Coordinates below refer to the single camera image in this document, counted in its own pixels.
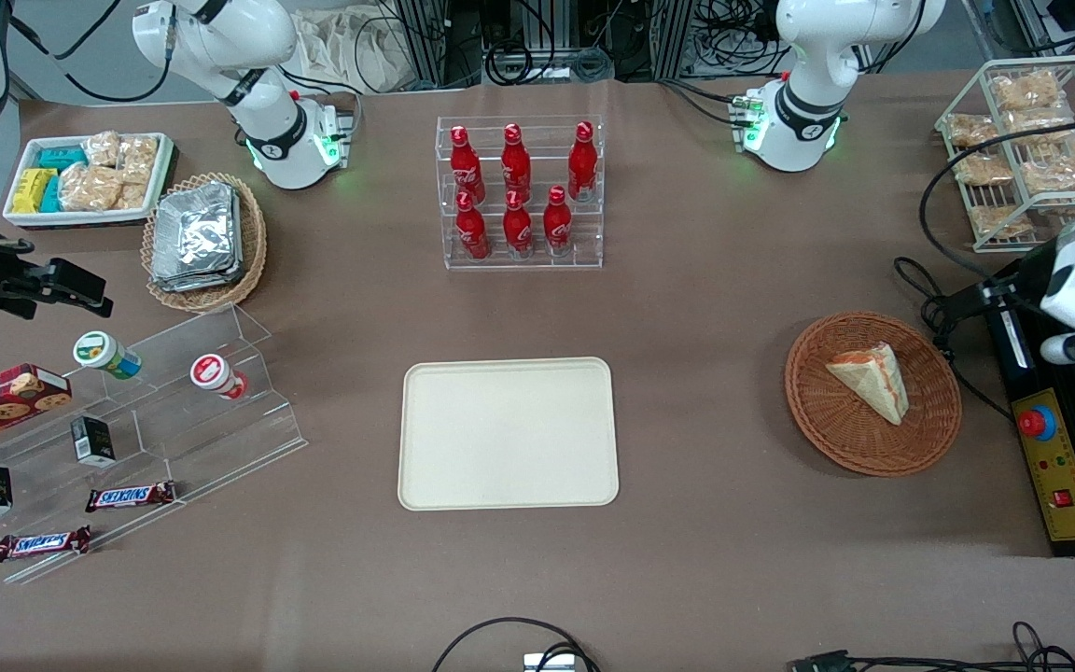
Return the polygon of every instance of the red bottle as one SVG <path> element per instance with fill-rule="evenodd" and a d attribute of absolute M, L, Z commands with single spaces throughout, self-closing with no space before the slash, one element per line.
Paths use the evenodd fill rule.
<path fill-rule="evenodd" d="M 487 256 L 491 255 L 491 241 L 487 239 L 484 216 L 478 214 L 469 192 L 460 191 L 456 196 L 456 204 L 459 205 L 459 216 L 456 216 L 459 241 L 467 248 L 470 258 L 487 259 Z"/>
<path fill-rule="evenodd" d="M 571 208 L 567 204 L 567 190 L 558 184 L 549 188 L 549 203 L 541 220 L 550 256 L 567 256 L 571 252 Z"/>
<path fill-rule="evenodd" d="M 575 147 L 571 148 L 571 178 L 567 187 L 571 199 L 586 203 L 597 197 L 597 146 L 591 141 L 594 129 L 591 123 L 580 120 L 575 128 Z"/>
<path fill-rule="evenodd" d="M 484 174 L 478 170 L 478 156 L 467 141 L 467 129 L 457 126 L 450 129 L 450 141 L 454 151 L 450 153 L 450 170 L 456 174 L 456 184 L 460 191 L 469 192 L 475 204 L 484 202 L 487 190 L 484 187 Z"/>
<path fill-rule="evenodd" d="M 516 191 L 521 202 L 529 203 L 529 181 L 533 172 L 529 170 L 529 152 L 520 143 L 520 127 L 510 124 L 504 127 L 504 153 L 500 154 L 504 166 L 504 190 Z"/>
<path fill-rule="evenodd" d="M 504 239 L 508 242 L 508 256 L 513 259 L 529 259 L 534 254 L 533 235 L 529 229 L 529 213 L 526 203 L 516 191 L 504 194 Z"/>

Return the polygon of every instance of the table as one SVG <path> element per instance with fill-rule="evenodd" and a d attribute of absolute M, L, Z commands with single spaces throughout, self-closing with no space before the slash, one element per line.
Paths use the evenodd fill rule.
<path fill-rule="evenodd" d="M 25 139 L 163 131 L 180 177 L 252 184 L 270 252 L 244 306 L 273 332 L 272 380 L 311 445 L 41 582 L 0 584 L 0 672 L 429 669 L 465 626 L 503 615 L 555 621 L 618 671 L 780 669 L 834 647 L 997 659 L 1020 618 L 1075 654 L 1075 560 L 1048 557 L 1013 427 L 966 395 L 942 462 L 859 477 L 811 447 L 782 391 L 812 320 L 863 309 L 917 324 L 893 256 L 946 290 L 969 281 L 915 218 L 944 161 L 930 125 L 969 76 L 863 77 L 836 147 L 802 174 L 734 156 L 721 124 L 655 85 L 374 97 L 350 170 L 300 192 L 259 177 L 221 105 L 25 103 Z M 436 116 L 588 110 L 610 125 L 602 271 L 445 272 Z M 931 208 L 935 233 L 968 241 L 955 188 Z M 106 277 L 119 339 L 187 317 L 146 295 L 137 229 L 29 238 Z M 0 369 L 72 369 L 69 344 L 99 327 L 64 306 L 0 318 Z M 999 399 L 985 330 L 956 344 Z M 398 503 L 410 366 L 573 356 L 612 367 L 611 505 Z M 447 664 L 518 669 L 551 642 L 499 626 Z"/>

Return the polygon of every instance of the clear acrylic display stand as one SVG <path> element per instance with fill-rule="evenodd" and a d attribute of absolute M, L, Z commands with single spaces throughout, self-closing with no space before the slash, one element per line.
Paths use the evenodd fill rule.
<path fill-rule="evenodd" d="M 542 228 L 549 188 L 555 184 L 567 187 L 568 157 L 575 144 L 575 128 L 588 120 L 594 126 L 594 144 L 600 159 L 597 163 L 597 197 L 589 203 L 571 205 L 571 252 L 567 256 L 550 256 Z M 534 254 L 527 259 L 508 256 L 504 240 L 504 174 L 500 154 L 504 151 L 504 127 L 520 127 L 533 167 L 532 199 L 528 208 L 533 218 Z M 491 255 L 474 259 L 459 242 L 456 227 L 456 177 L 450 171 L 450 129 L 467 128 L 470 145 L 475 148 L 484 172 L 487 197 L 478 212 L 487 225 Z M 439 117 L 434 143 L 436 177 L 439 177 L 439 216 L 442 218 L 442 254 L 450 271 L 517 271 L 517 269 L 601 268 L 605 262 L 605 119 L 601 115 L 513 116 L 513 117 Z"/>
<path fill-rule="evenodd" d="M 72 404 L 3 431 L 0 464 L 11 470 L 14 502 L 0 515 L 0 540 L 89 525 L 94 554 L 306 445 L 256 347 L 269 339 L 250 315 L 228 305 L 133 344 L 144 359 L 134 378 L 94 369 L 68 374 Z M 201 390 L 188 378 L 194 360 L 212 352 L 246 375 L 247 391 L 239 400 Z M 117 460 L 111 467 L 76 462 L 69 424 L 83 415 L 110 427 Z M 167 505 L 85 512 L 90 489 L 168 480 L 175 482 L 176 500 Z M 31 582 L 78 557 L 71 552 L 8 561 L 4 582 Z"/>

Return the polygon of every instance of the yellow panel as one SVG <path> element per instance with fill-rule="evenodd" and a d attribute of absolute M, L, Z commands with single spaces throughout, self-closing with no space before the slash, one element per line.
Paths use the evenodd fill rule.
<path fill-rule="evenodd" d="M 1015 401 L 1012 408 L 1015 417 L 1024 410 L 1044 405 L 1057 417 L 1057 434 L 1047 442 L 1033 437 L 1023 437 L 1022 452 L 1028 458 L 1032 484 L 1036 485 L 1040 511 L 1051 541 L 1075 541 L 1075 452 L 1064 431 L 1064 417 L 1057 403 L 1057 394 L 1050 388 L 1034 392 L 1024 400 Z M 1052 505 L 1052 492 L 1067 490 L 1072 495 L 1072 505 Z"/>

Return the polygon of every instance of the wicker basket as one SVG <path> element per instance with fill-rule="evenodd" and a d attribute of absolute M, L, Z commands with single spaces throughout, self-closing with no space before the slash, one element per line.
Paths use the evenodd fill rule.
<path fill-rule="evenodd" d="M 823 368 L 848 351 L 890 344 L 909 411 L 893 426 Z M 844 312 L 806 328 L 786 358 L 786 399 L 799 428 L 841 467 L 870 476 L 908 476 L 935 463 L 960 430 L 960 390 L 947 361 L 907 324 Z"/>
<path fill-rule="evenodd" d="M 264 260 L 268 258 L 268 230 L 264 227 L 264 213 L 260 212 L 256 196 L 238 177 L 229 174 L 209 172 L 196 174 L 184 182 L 174 184 L 168 191 L 185 191 L 213 182 L 226 182 L 239 192 L 239 225 L 243 227 L 243 264 L 244 276 L 235 285 L 206 286 L 204 289 L 194 289 L 191 292 L 166 292 L 148 281 L 148 292 L 158 301 L 171 309 L 202 312 L 212 311 L 225 303 L 239 303 L 247 298 L 256 288 L 259 276 L 264 272 Z M 144 225 L 144 246 L 140 248 L 140 262 L 144 271 L 152 275 L 152 238 L 157 212 L 148 213 L 148 221 Z"/>

